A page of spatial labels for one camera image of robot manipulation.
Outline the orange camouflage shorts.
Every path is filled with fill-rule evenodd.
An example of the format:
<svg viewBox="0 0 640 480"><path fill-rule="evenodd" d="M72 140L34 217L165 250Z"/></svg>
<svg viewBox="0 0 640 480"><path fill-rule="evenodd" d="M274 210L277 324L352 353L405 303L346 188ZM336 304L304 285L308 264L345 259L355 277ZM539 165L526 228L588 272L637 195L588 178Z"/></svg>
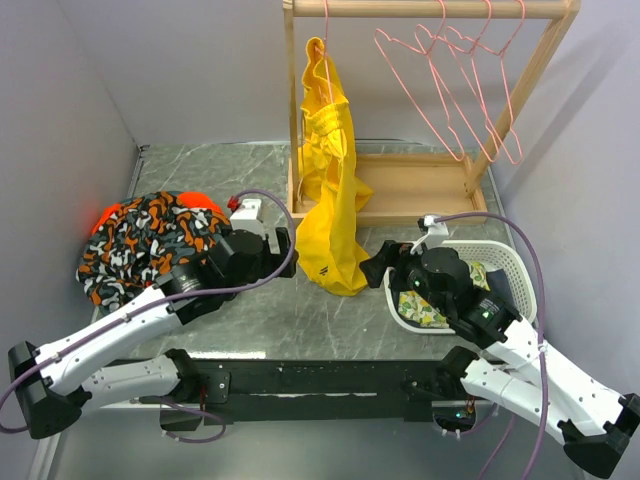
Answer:
<svg viewBox="0 0 640 480"><path fill-rule="evenodd" d="M157 277L213 248L231 229L224 212L186 207L178 193L128 198L90 235L76 279L101 314L129 303Z"/></svg>

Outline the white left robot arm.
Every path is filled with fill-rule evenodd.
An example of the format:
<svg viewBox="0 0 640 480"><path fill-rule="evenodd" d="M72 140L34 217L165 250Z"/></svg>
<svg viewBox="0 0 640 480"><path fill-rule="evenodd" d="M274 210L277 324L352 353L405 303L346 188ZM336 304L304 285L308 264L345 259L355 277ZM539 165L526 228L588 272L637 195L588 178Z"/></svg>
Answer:
<svg viewBox="0 0 640 480"><path fill-rule="evenodd" d="M34 439L60 433L83 413L148 398L177 405L199 396L203 380L183 349L119 365L129 349L218 310L246 290L296 271L295 235L276 230L278 252L267 236L230 230L204 253L159 276L124 306L58 341L21 342L8 353L12 383Z"/></svg>

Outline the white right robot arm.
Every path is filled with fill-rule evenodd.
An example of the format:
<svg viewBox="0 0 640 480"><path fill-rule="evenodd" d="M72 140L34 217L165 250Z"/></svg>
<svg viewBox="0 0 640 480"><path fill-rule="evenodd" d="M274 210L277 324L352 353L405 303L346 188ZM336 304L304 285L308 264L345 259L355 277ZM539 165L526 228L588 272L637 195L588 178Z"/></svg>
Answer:
<svg viewBox="0 0 640 480"><path fill-rule="evenodd" d="M426 248L387 240L360 264L368 285L415 292L457 336L429 390L489 400L542 425L585 472L612 476L639 426L639 397L594 380L539 339L532 283L519 255L496 241L446 241Z"/></svg>

